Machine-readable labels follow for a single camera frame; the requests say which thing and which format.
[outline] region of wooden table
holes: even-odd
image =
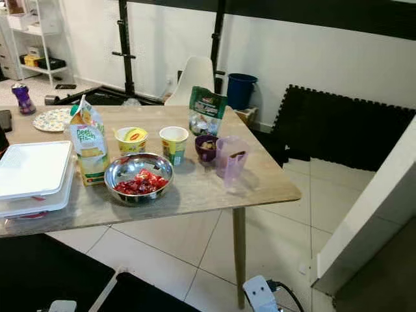
[[[7,134],[10,144],[65,139],[62,133],[36,130],[32,126],[34,116],[20,115],[17,107],[5,109],[10,109],[13,116],[13,131]],[[51,109],[38,107],[36,114]],[[160,129],[169,125],[179,125],[188,129],[188,107],[98,106],[96,109],[103,118],[111,159],[120,156],[113,129],[128,126],[144,128],[149,133],[146,151],[160,155]],[[232,208],[238,302],[239,307],[243,308],[242,284],[245,282],[246,273],[245,207],[299,200],[301,194],[229,107],[226,109],[219,132],[221,137],[228,135],[238,135],[247,141],[252,149],[239,181],[229,190],[224,188],[224,182],[215,174],[214,168],[200,164],[194,148],[194,135],[190,133],[185,150],[185,162],[175,167],[174,183],[162,198],[137,208],[125,207],[111,198],[105,185],[84,187],[77,174],[73,180],[67,208],[36,220],[2,220],[0,237]]]

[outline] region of blue trash can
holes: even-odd
[[[257,78],[243,73],[231,73],[228,75],[228,105],[233,109],[247,109],[250,97],[253,93],[253,84]]]

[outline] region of cardboard box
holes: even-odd
[[[42,57],[33,57],[32,55],[26,55],[25,65],[30,67],[38,67],[38,60],[42,60]]]
[[[242,111],[241,110],[234,110],[234,111],[237,113],[237,115],[239,115],[242,122],[244,122],[247,125],[247,127],[249,127],[254,123],[258,110],[259,109],[257,107],[250,107],[249,109],[244,109]]]

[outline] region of stainless steel bowl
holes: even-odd
[[[155,192],[143,195],[127,195],[115,190],[115,186],[122,181],[132,180],[141,169],[147,169],[153,174],[168,180],[168,184]],[[170,162],[156,154],[139,153],[121,157],[113,161],[105,171],[104,181],[111,195],[122,203],[137,205],[146,200],[154,200],[162,196],[174,179],[174,169]]]

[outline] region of yellow cup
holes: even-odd
[[[133,129],[138,130],[138,140],[134,142],[126,141],[126,134]],[[142,153],[146,151],[146,140],[148,138],[148,132],[144,129],[138,127],[121,128],[115,132],[115,137],[118,141],[118,149],[120,150],[122,156]]]
[[[162,139],[163,155],[177,166],[182,163],[185,156],[185,147],[189,133],[182,127],[166,127],[160,130]]]

